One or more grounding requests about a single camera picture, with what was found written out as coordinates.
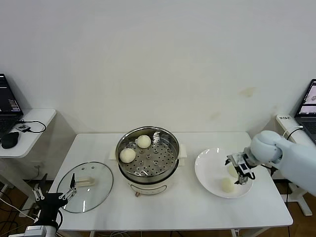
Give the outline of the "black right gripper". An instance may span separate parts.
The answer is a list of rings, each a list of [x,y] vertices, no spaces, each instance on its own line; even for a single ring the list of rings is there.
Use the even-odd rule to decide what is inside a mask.
[[[244,148],[243,152],[227,156],[225,165],[228,165],[232,162],[238,174],[237,181],[235,181],[234,184],[244,185],[247,183],[248,179],[254,180],[256,178],[254,172],[252,171],[252,168],[255,167],[255,163],[252,162],[252,158],[253,155],[250,151],[250,148]]]

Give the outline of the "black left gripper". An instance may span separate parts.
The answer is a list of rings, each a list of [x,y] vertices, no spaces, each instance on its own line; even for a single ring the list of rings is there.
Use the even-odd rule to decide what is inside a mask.
[[[65,206],[68,203],[68,199],[71,199],[77,193],[75,174],[72,174],[70,187],[64,193],[47,193],[44,195],[42,187],[45,185],[46,178],[47,174],[32,189],[36,204],[40,208],[38,220],[34,222],[34,225],[58,227],[56,222],[58,210]]]

